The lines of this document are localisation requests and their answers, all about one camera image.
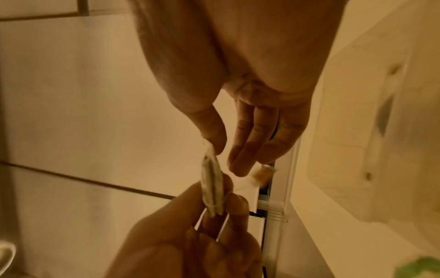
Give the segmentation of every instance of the person's left hand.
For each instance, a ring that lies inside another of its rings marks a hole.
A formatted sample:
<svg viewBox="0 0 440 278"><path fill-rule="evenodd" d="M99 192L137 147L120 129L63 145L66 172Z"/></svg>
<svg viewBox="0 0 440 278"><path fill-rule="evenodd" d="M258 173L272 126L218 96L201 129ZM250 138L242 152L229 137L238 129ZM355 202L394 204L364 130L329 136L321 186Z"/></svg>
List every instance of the person's left hand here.
<svg viewBox="0 0 440 278"><path fill-rule="evenodd" d="M205 213L194 229L205 209L198 182L132 228L106 278L261 277L261 249L247 232L248 203L223 177L229 218L220 235L226 215Z"/></svg>

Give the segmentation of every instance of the transparent plastic container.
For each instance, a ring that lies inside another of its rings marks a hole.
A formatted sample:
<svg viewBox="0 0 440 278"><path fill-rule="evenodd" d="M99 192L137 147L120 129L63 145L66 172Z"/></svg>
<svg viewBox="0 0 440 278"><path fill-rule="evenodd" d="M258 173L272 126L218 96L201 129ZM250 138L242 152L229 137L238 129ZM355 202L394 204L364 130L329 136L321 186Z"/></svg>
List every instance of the transparent plastic container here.
<svg viewBox="0 0 440 278"><path fill-rule="evenodd" d="M329 60L308 177L440 256L440 0L414 0Z"/></svg>

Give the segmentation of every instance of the green object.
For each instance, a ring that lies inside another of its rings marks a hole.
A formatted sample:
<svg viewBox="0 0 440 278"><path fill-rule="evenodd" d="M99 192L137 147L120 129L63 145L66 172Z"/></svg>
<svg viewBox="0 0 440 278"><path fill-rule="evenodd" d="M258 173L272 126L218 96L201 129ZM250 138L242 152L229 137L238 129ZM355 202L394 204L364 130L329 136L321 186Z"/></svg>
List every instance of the green object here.
<svg viewBox="0 0 440 278"><path fill-rule="evenodd" d="M440 261L433 257L421 257L394 271L394 278L416 278L423 272L431 272L440 277Z"/></svg>

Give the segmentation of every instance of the hand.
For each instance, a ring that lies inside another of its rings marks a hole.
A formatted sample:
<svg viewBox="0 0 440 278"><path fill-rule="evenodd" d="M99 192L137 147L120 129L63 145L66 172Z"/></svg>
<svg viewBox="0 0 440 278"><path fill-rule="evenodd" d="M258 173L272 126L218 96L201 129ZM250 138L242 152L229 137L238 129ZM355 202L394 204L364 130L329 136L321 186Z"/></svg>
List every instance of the hand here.
<svg viewBox="0 0 440 278"><path fill-rule="evenodd" d="M194 229L205 208L198 182L132 228L106 278L260 278L261 249L247 232L248 203L232 193L227 175L223 179L229 218L220 236L226 215L205 213Z"/></svg>
<svg viewBox="0 0 440 278"><path fill-rule="evenodd" d="M159 84L217 154L226 130L213 102L221 88L235 100L234 174L289 151L307 125L345 0L130 2Z"/></svg>

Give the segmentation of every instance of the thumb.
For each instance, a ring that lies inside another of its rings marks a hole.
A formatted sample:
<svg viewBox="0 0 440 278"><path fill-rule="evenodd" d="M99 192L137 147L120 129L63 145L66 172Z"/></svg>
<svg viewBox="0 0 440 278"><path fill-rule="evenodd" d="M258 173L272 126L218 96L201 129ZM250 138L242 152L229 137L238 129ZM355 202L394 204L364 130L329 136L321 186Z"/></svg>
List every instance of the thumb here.
<svg viewBox="0 0 440 278"><path fill-rule="evenodd" d="M197 112L184 114L196 125L202 133L203 138L210 141L215 149L215 153L221 154L226 145L225 124L214 106Z"/></svg>

